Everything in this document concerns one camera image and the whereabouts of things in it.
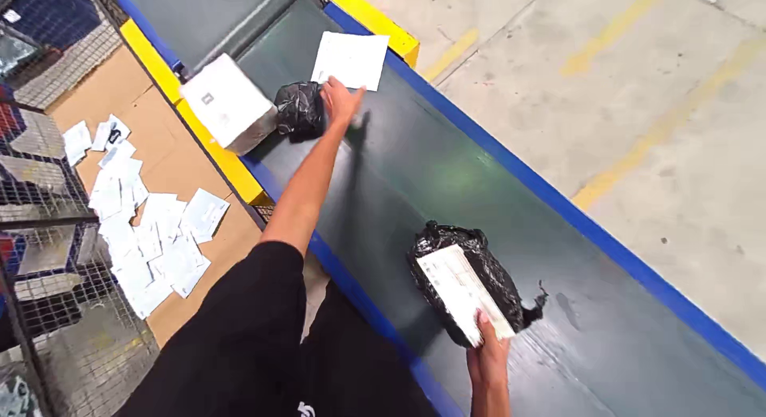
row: concrete floor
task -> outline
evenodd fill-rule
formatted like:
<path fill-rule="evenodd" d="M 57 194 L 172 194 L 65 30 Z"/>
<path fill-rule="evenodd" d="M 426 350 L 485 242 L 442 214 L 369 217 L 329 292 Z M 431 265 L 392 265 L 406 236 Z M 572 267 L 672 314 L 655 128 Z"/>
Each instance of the concrete floor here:
<path fill-rule="evenodd" d="M 766 360 L 766 0 L 368 1 L 421 41 L 420 74 Z"/>

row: blue bin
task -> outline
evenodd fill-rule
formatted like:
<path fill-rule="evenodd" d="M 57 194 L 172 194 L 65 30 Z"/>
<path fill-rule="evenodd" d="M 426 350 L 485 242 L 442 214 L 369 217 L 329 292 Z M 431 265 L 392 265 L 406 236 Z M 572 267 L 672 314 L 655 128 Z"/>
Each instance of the blue bin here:
<path fill-rule="evenodd" d="M 91 0 L 13 0 L 2 16 L 7 26 L 62 51 L 101 24 Z"/>

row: white box package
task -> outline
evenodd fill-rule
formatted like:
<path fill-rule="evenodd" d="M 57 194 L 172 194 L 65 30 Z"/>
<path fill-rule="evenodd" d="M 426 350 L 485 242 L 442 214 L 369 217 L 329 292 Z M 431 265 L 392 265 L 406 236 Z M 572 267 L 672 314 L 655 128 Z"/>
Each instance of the white box package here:
<path fill-rule="evenodd" d="M 237 155 L 276 128 L 276 107 L 225 53 L 179 91 L 218 144 Z"/>

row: yellow metal frame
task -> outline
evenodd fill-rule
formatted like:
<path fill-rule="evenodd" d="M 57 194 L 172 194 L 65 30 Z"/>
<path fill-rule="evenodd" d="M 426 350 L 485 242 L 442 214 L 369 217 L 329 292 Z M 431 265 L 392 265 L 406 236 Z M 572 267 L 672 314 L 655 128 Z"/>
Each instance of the yellow metal frame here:
<path fill-rule="evenodd" d="M 415 68 L 417 53 L 421 49 L 421 42 L 391 21 L 382 11 L 372 7 L 365 0 L 330 1 L 364 25 L 373 34 L 391 36 L 388 40 L 388 47 L 404 59 L 407 65 Z"/>
<path fill-rule="evenodd" d="M 420 42 L 409 33 L 388 19 L 380 10 L 372 7 L 365 0 L 330 0 L 338 7 L 358 20 L 373 34 L 388 35 L 388 47 L 397 53 L 410 67 L 415 67 Z M 181 83 L 170 70 L 152 44 L 146 39 L 141 29 L 132 19 L 120 27 L 128 47 L 139 58 L 149 76 L 154 79 L 158 88 L 170 100 L 171 106 L 186 122 L 194 137 L 205 148 L 213 162 L 221 169 L 224 177 L 235 188 L 237 194 L 247 204 L 253 205 L 265 196 L 263 188 L 253 175 L 242 164 L 233 152 L 223 149 L 213 139 L 210 132 L 199 122 L 186 100 L 181 97 L 178 88 Z"/>
<path fill-rule="evenodd" d="M 218 145 L 207 128 L 199 122 L 199 119 L 192 112 L 186 100 L 181 98 L 181 94 L 178 92 L 178 87 L 181 84 L 178 82 L 176 75 L 173 74 L 170 67 L 157 53 L 157 50 L 144 37 L 143 32 L 141 32 L 136 23 L 129 19 L 120 28 L 120 32 L 122 32 L 125 41 L 133 53 L 141 60 L 149 75 L 155 80 L 159 89 L 170 100 L 172 107 L 178 111 L 178 114 L 186 122 L 194 137 L 205 148 L 207 154 L 210 155 L 218 168 L 221 169 L 224 177 L 235 188 L 235 191 L 242 200 L 248 205 L 252 205 L 263 192 L 263 188 L 258 181 L 255 180 L 250 171 L 242 164 L 237 155 Z"/>

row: yellow floor marking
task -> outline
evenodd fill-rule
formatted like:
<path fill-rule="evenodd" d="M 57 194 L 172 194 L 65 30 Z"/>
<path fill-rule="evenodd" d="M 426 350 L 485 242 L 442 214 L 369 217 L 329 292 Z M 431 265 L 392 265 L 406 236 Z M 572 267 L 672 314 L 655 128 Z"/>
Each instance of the yellow floor marking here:
<path fill-rule="evenodd" d="M 436 60 L 435 63 L 431 64 L 430 67 L 423 72 L 423 78 L 429 82 L 436 79 L 441 72 L 445 71 L 455 59 L 459 58 L 460 55 L 468 50 L 468 48 L 477 40 L 479 40 L 479 30 L 477 28 L 467 30 L 439 59 Z"/>
<path fill-rule="evenodd" d="M 623 34 L 625 34 L 625 31 L 627 31 L 631 25 L 636 23 L 636 20 L 641 18 L 641 16 L 652 8 L 657 1 L 659 0 L 634 1 L 627 10 L 612 19 L 606 28 L 601 30 L 598 37 L 591 38 L 588 41 L 588 44 L 585 45 L 585 49 L 575 53 L 567 59 L 567 63 L 561 67 L 561 75 L 572 76 L 577 73 L 588 71 L 590 68 L 590 60 L 601 50 L 606 49 L 618 40 L 618 38 L 622 37 Z"/>
<path fill-rule="evenodd" d="M 587 210 L 592 206 L 617 181 L 636 168 L 653 146 L 664 142 L 676 127 L 685 124 L 686 119 L 695 109 L 712 99 L 729 80 L 739 76 L 742 70 L 747 68 L 764 48 L 766 48 L 766 38 L 741 42 L 729 59 L 715 70 L 709 79 L 688 93 L 680 104 L 658 118 L 649 128 L 649 131 L 636 141 L 626 156 L 613 164 L 607 171 L 592 178 L 572 198 L 572 202 L 582 210 Z"/>

